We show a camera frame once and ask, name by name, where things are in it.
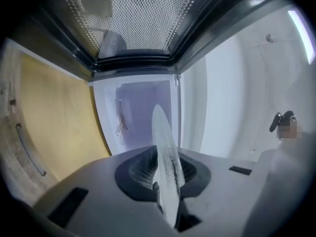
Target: metal frame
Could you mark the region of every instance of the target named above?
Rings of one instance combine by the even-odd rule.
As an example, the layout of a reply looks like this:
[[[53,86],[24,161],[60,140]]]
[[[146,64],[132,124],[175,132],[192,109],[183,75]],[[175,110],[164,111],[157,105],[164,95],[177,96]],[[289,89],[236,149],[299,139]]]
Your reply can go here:
[[[181,39],[177,42],[177,46],[173,42],[170,44],[174,51],[169,56],[149,54],[98,59],[81,45],[71,30],[47,5],[43,5],[36,14],[33,14],[31,20],[39,31],[44,31],[53,42],[49,45],[57,45],[63,50],[65,54],[60,59],[75,60],[77,64],[84,67],[84,69],[81,68],[81,72],[86,75],[78,75],[73,69],[70,71],[69,67],[60,67],[87,81],[94,81],[129,75],[180,74],[244,27],[287,3],[285,0],[202,1],[206,3],[202,6],[198,3],[193,6],[193,11],[199,11],[192,25],[187,29],[179,30]]]

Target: yellow panel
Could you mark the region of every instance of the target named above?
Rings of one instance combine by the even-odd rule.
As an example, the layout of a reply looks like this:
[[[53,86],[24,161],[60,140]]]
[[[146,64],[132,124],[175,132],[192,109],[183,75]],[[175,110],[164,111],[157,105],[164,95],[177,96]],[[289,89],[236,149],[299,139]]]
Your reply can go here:
[[[20,101],[33,144],[58,180],[110,155],[86,81],[23,55]]]

